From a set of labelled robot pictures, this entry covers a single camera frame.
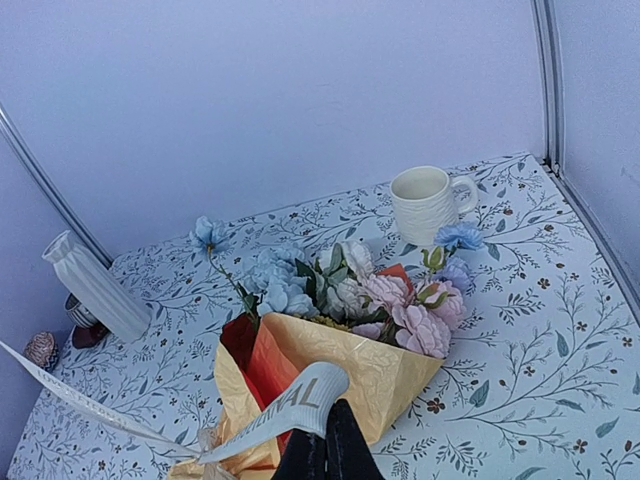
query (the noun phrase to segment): yellow wrapping paper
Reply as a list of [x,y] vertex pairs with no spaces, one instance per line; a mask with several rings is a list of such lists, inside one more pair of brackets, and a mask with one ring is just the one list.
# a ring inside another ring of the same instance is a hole
[[[418,355],[407,350],[326,327],[288,315],[271,313],[262,318],[260,328],[268,328],[281,352],[298,369],[313,362],[331,362],[349,374],[350,386],[344,395],[369,445],[378,442],[393,422],[431,381],[444,360]],[[259,414],[257,402],[249,391],[242,372],[224,348],[218,346],[215,379],[224,405],[217,429],[221,443],[237,435]],[[222,466],[242,480],[267,480],[274,470],[256,470],[280,462],[275,439],[225,460]],[[208,480],[203,467],[177,465],[171,480]],[[194,468],[200,477],[194,475]]]

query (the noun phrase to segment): mug handle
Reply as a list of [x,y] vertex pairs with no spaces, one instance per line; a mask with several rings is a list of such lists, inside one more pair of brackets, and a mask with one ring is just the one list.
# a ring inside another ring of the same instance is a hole
[[459,186],[467,187],[471,195],[466,202],[458,207],[458,213],[469,213],[471,210],[476,208],[476,205],[478,205],[478,186],[476,185],[476,182],[471,180],[471,177],[467,177],[466,175],[461,175],[452,179],[451,188]]

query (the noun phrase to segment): tabletop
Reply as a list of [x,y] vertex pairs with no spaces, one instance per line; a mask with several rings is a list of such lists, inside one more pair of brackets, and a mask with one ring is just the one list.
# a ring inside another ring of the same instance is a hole
[[[451,172],[471,175],[481,191],[465,220],[480,226],[487,248],[461,252],[475,278],[445,366],[371,447],[383,475],[638,478],[640,337],[611,270],[532,156]],[[297,242],[311,254],[346,238],[366,241],[379,268],[401,262],[422,272],[419,250],[396,232],[387,184],[229,225],[221,261],[237,276],[265,246]],[[54,375],[194,445],[221,413],[215,351],[240,303],[186,236],[123,255],[112,271],[153,309],[149,330],[132,344],[113,335],[90,350],[67,342]],[[166,454],[43,391],[8,478],[162,479],[175,463]]]

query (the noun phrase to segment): mug rim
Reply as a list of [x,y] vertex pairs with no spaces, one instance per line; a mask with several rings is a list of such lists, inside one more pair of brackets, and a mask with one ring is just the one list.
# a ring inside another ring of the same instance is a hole
[[[401,197],[401,196],[397,195],[393,191],[393,185],[396,183],[396,181],[398,181],[400,179],[400,177],[402,177],[403,175],[406,175],[406,174],[411,173],[411,172],[416,171],[416,170],[435,170],[435,171],[437,171],[439,173],[442,173],[446,178],[444,187],[442,187],[436,193],[434,193],[432,195],[428,195],[426,197],[405,198],[405,197]],[[449,176],[449,174],[447,172],[445,172],[440,167],[434,167],[434,166],[431,166],[431,165],[420,165],[420,166],[417,166],[417,167],[408,168],[408,169],[404,170],[403,172],[400,172],[398,175],[396,175],[396,177],[393,180],[391,180],[391,183],[389,184],[389,191],[391,192],[391,196],[393,198],[395,198],[397,200],[401,200],[403,202],[423,202],[425,200],[430,200],[430,199],[435,198],[438,195],[442,194],[442,192],[445,192],[447,190],[447,188],[450,186],[450,184],[451,184],[451,177]]]

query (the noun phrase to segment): white vase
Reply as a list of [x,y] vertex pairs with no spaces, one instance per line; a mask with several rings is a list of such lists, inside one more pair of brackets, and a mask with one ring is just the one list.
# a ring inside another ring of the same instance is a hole
[[151,310],[140,305],[83,245],[61,233],[42,258],[75,297],[123,342],[133,342],[147,331]]

